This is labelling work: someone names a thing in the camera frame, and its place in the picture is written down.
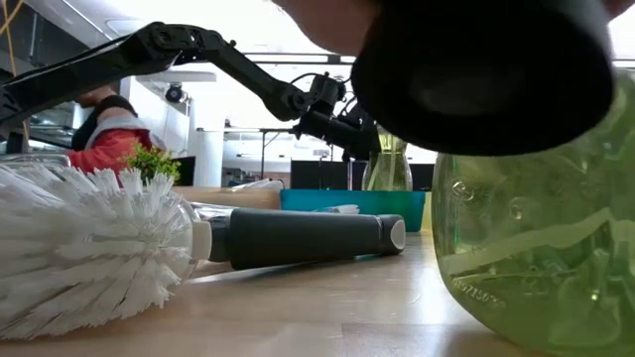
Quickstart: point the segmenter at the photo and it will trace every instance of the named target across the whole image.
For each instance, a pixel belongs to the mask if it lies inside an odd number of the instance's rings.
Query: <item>person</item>
[[[289,14],[303,33],[316,45],[336,54],[358,56],[363,49],[366,32],[381,12],[382,3],[396,0],[273,1]],[[635,0],[603,0],[602,2],[611,19],[621,15],[635,4]]]
[[[93,108],[86,121],[71,139],[70,164],[85,173],[95,169],[112,169],[116,173],[127,167],[125,157],[134,155],[134,147],[146,149],[165,144],[145,126],[130,102],[106,85],[80,95],[82,108]]]

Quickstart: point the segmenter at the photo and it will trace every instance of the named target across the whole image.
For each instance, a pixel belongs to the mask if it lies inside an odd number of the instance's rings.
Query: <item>red jacket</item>
[[[165,144],[150,133],[143,122],[136,118],[116,117],[97,126],[86,144],[86,149],[67,153],[70,164],[85,173],[94,169],[112,169],[116,173],[128,167],[125,158],[134,155],[136,144],[146,149]]]

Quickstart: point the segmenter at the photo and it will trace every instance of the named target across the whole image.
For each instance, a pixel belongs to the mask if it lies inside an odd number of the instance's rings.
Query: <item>yellow cable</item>
[[[2,25],[2,27],[0,28],[0,36],[2,36],[2,34],[4,34],[4,32],[7,32],[7,39],[9,40],[9,60],[11,61],[11,73],[15,76],[18,74],[18,69],[16,69],[16,61],[15,61],[15,57],[13,55],[13,41],[11,39],[11,28],[9,27],[9,25],[11,25],[11,23],[13,22],[13,19],[16,17],[16,15],[18,15],[18,11],[20,11],[20,8],[22,7],[22,3],[24,2],[24,0],[20,0],[18,1],[18,5],[16,5],[16,8],[13,10],[13,12],[11,13],[11,16],[9,16],[9,10],[7,9],[8,4],[7,4],[7,0],[3,0],[3,11],[4,11],[4,25]],[[23,130],[23,140],[24,140],[24,147],[23,147],[23,151],[26,149],[26,151],[29,151],[29,138],[31,136],[30,130],[29,130],[29,124],[27,123],[27,121],[23,121],[22,122],[22,130]]]

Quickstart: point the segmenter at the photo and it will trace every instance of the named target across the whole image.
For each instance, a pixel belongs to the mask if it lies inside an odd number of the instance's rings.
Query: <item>small green plant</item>
[[[179,174],[181,163],[174,162],[172,153],[164,152],[158,147],[147,150],[143,145],[137,144],[134,148],[134,155],[127,156],[124,160],[130,168],[138,169],[141,172],[143,182],[153,178],[157,173],[172,176],[175,178],[175,182],[181,178]]]

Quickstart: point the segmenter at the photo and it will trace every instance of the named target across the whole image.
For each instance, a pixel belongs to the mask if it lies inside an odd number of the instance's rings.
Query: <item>brush handle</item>
[[[235,270],[396,255],[406,236],[399,215],[236,208],[226,224],[213,230],[211,260],[222,251]]]

